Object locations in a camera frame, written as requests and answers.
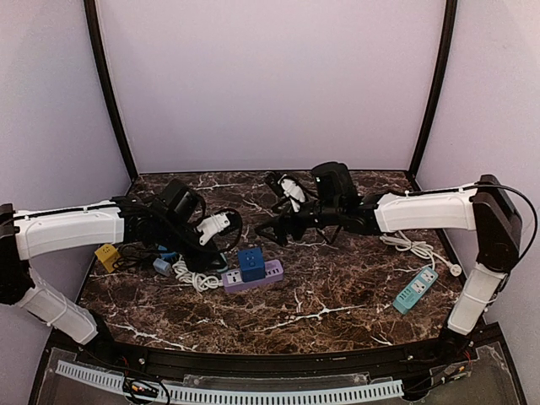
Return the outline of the teal charger plug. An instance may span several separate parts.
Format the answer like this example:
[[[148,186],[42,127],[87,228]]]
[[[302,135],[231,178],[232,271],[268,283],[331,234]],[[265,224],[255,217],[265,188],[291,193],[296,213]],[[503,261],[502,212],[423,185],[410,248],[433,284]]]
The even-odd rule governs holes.
[[[224,253],[220,253],[219,258],[213,261],[213,270],[217,273],[225,273],[229,270],[227,257]]]

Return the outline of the dark blue cube socket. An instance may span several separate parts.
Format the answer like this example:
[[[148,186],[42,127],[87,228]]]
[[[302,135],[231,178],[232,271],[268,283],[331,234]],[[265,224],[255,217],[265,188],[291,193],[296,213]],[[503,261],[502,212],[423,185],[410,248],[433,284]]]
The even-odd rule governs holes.
[[[237,257],[240,275],[244,283],[265,278],[265,262],[261,247],[240,250]]]

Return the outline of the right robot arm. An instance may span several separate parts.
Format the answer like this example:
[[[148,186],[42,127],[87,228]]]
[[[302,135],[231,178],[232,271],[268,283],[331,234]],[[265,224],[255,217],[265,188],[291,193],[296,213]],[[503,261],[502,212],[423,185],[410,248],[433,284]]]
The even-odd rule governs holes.
[[[265,182],[279,201],[272,208],[274,215],[256,227],[257,235],[286,246],[289,240],[301,240],[309,229],[326,227],[368,236],[447,229],[476,234],[474,268],[445,321],[445,329],[455,334],[473,331],[531,248],[521,243],[522,218],[510,199],[521,192],[500,184],[494,175],[446,189],[361,195],[343,163],[327,162],[310,174],[315,192],[291,175],[267,173]]]

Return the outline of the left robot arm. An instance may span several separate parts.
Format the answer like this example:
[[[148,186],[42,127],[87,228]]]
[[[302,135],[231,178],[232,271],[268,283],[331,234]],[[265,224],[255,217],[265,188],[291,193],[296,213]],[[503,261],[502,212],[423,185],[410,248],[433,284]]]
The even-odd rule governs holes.
[[[139,243],[163,246],[184,257],[187,264],[205,270],[209,263],[235,246],[219,248],[216,236],[239,234],[243,224],[233,208],[213,214],[203,209],[162,199],[141,202],[115,197],[98,203],[46,211],[16,210],[1,206],[1,303],[17,306],[75,343],[87,346],[104,339],[107,327],[98,316],[51,286],[33,267],[37,257],[76,251],[103,244]]]

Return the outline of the blue flat square adapter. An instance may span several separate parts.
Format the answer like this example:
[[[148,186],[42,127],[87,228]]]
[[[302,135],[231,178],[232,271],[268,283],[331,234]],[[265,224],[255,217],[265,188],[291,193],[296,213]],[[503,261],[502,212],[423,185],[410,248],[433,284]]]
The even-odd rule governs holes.
[[[179,260],[179,254],[177,252],[167,251],[163,246],[158,247],[158,253],[158,258],[170,265],[174,265]]]

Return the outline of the light blue charger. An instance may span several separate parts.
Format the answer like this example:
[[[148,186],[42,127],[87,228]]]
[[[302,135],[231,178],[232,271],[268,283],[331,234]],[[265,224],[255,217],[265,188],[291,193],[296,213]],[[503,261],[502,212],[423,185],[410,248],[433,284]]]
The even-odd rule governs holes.
[[[153,267],[154,267],[154,270],[158,274],[163,275],[165,277],[169,277],[173,272],[172,266],[170,265],[170,263],[161,258],[156,258],[153,261]]]

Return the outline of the yellow cube socket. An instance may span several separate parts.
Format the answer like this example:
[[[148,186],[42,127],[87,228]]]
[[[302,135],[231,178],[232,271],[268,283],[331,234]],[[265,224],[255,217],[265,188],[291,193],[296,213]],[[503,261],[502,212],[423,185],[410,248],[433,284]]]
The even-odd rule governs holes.
[[[121,258],[119,251],[111,244],[100,246],[94,254],[108,273],[116,270],[116,263]]]

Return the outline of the teal power strip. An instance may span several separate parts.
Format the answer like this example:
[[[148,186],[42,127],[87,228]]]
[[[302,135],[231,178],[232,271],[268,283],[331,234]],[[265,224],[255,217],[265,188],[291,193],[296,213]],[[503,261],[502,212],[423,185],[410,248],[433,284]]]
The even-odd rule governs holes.
[[[411,240],[402,231],[398,231],[394,235],[383,235],[380,240],[385,245],[394,247],[397,251],[412,253],[420,259],[429,261],[428,265],[421,267],[415,273],[414,278],[394,299],[392,305],[402,315],[406,315],[438,280],[437,262],[444,264],[453,277],[462,274],[460,265],[452,263],[436,253],[434,247],[426,241]]]

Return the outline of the right black frame post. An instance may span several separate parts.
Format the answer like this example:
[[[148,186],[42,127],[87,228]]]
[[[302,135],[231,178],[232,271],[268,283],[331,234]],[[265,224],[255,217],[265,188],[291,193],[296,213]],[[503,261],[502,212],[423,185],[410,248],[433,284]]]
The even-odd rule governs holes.
[[[435,114],[440,100],[440,94],[446,75],[446,68],[451,51],[451,43],[454,34],[458,1],[447,0],[443,15],[443,22],[440,33],[440,43],[435,59],[435,68],[432,82],[429,88],[429,95],[426,102],[423,120],[418,133],[417,142],[413,151],[413,156],[408,167],[408,174],[416,179],[421,167],[425,150],[428,145],[429,135],[435,121]]]

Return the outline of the black frame post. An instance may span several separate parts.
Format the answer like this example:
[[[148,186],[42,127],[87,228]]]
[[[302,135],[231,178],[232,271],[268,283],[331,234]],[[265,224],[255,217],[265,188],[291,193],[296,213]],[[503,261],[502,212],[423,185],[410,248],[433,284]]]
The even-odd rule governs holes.
[[[120,110],[116,102],[116,95],[106,61],[97,2],[95,0],[83,0],[83,4],[90,44],[94,56],[94,64],[98,74],[98,79],[100,81],[105,107],[107,109],[116,144],[119,148],[128,178],[130,182],[133,183],[138,178],[138,170],[132,156],[132,151],[128,144],[127,135],[122,124]]]
[[[440,43],[435,59],[435,68],[432,82],[429,88],[429,95],[426,102],[423,120],[418,133],[417,142],[413,151],[413,156],[408,167],[408,174],[416,179],[421,167],[425,150],[428,145],[429,135],[435,121],[435,114],[440,100],[440,94],[446,75],[446,68],[451,51],[451,43],[454,34],[458,1],[447,0],[443,15],[443,22],[440,33]]]

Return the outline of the left black frame post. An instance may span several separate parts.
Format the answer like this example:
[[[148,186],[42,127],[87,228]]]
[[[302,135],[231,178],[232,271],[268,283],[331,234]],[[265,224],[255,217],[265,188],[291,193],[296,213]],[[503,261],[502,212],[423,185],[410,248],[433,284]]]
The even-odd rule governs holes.
[[[122,124],[120,110],[116,102],[116,95],[106,61],[97,2],[95,0],[83,0],[83,4],[90,44],[94,56],[94,64],[98,74],[98,79],[100,81],[105,107],[107,109],[116,144],[119,148],[128,178],[130,182],[133,183],[138,178],[138,170],[132,156],[132,151],[128,144],[127,135]]]

